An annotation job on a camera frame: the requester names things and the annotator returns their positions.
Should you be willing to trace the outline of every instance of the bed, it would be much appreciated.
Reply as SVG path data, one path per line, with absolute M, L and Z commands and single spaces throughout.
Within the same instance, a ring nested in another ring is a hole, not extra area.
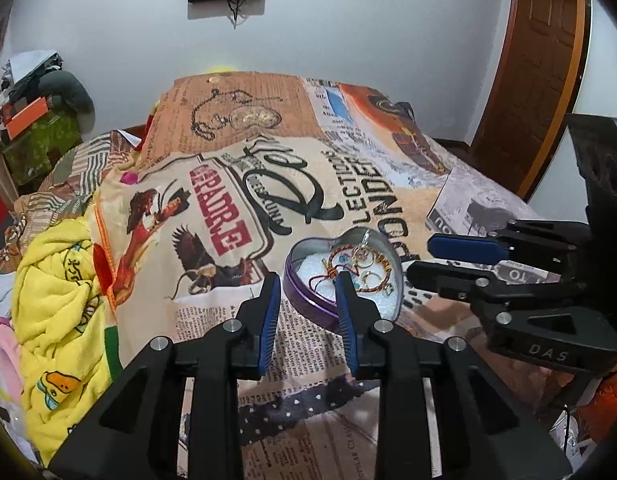
M 389 238 L 404 269 L 431 258 L 429 213 L 453 168 L 510 205 L 507 218 L 527 211 L 379 91 L 265 73 L 191 76 L 162 96 L 138 152 L 116 130 L 98 136 L 67 153 L 37 193 L 16 202 L 0 273 L 13 275 L 32 240 L 61 219 L 85 218 L 98 251 L 97 304 L 107 313 L 106 361 L 114 380 L 152 337 L 194 338 L 231 317 L 258 293 L 267 272 L 283 273 L 286 254 L 302 238 L 368 226 Z M 196 274 L 202 261 L 212 275 Z M 408 283 L 397 322 L 431 340 L 468 339 L 535 410 L 567 381 L 491 354 L 467 304 Z M 289 344 L 288 335 L 304 343 Z M 316 356 L 309 348 L 323 351 Z M 376 412 L 378 390 L 347 373 L 338 336 L 284 299 L 272 371 L 260 383 L 240 384 L 246 471 L 252 478 L 330 478 L 326 471 L 338 462 L 343 478 L 371 476 L 377 415 L 360 413 Z M 26 432 L 5 420 L 21 410 L 10 400 L 0 405 L 9 414 L 2 421 L 22 452 L 39 460 Z M 271 452 L 296 460 L 270 462 Z

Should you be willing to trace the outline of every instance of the door panel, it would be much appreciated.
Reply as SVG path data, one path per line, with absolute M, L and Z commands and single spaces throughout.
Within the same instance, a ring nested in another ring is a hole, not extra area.
M 577 68 L 581 54 L 578 4 L 514 0 L 511 6 L 505 53 L 471 154 L 477 169 L 513 192 L 528 190 L 538 157 L 547 158 L 547 144 L 559 141 L 552 130 L 571 100 L 573 60 Z

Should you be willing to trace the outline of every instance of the metal screw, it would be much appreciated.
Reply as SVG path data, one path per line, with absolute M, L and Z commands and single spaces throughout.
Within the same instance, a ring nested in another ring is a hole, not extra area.
M 242 322 L 239 319 L 226 319 L 223 322 L 222 327 L 227 332 L 237 332 L 240 328 L 242 328 Z
M 375 328 L 375 330 L 383 334 L 393 330 L 393 324 L 387 319 L 380 319 L 379 321 L 376 321 L 373 327 Z
M 163 335 L 159 335 L 150 340 L 150 347 L 153 350 L 157 350 L 158 352 L 160 350 L 163 350 L 167 346 L 168 346 L 168 338 L 164 337 Z
M 500 325 L 508 325 L 512 321 L 512 316 L 510 312 L 500 312 L 497 316 L 495 316 L 496 322 Z
M 466 350 L 466 340 L 461 337 L 450 337 L 446 343 L 448 343 L 448 347 L 455 352 Z

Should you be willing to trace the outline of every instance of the orange box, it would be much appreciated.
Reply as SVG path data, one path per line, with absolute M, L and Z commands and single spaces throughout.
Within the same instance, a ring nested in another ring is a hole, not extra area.
M 37 119 L 48 112 L 48 105 L 45 97 L 38 97 L 29 104 L 24 110 L 19 112 L 6 125 L 8 136 L 11 140 L 15 139 L 26 128 L 31 126 Z

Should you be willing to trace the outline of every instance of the white wall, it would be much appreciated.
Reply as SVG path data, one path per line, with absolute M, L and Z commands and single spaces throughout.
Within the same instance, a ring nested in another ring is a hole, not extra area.
M 477 128 L 479 123 L 482 122 L 483 111 L 486 109 L 488 98 L 491 96 L 491 89 L 493 88 L 493 82 L 495 81 L 495 75 L 499 68 L 499 58 L 501 57 L 501 51 L 504 46 L 504 39 L 506 37 L 506 30 L 508 28 L 509 14 L 511 13 L 511 1 L 501 0 L 499 4 L 499 16 L 497 17 L 497 23 L 495 25 L 495 34 L 493 35 L 493 46 L 486 66 L 486 72 L 483 76 L 482 89 L 479 97 L 477 98 L 477 104 L 475 105 L 475 111 L 471 118 L 470 124 L 464 142 L 469 146 L 475 139 Z
M 234 30 L 225 1 L 16 0 L 10 35 L 14 52 L 60 53 L 95 102 L 93 133 L 143 123 L 175 78 L 223 65 L 373 86 L 463 140 L 501 1 L 253 0 Z
M 592 0 L 589 52 L 573 111 L 617 117 L 617 27 L 597 0 Z M 528 203 L 550 219 L 587 221 L 586 189 L 568 132 Z

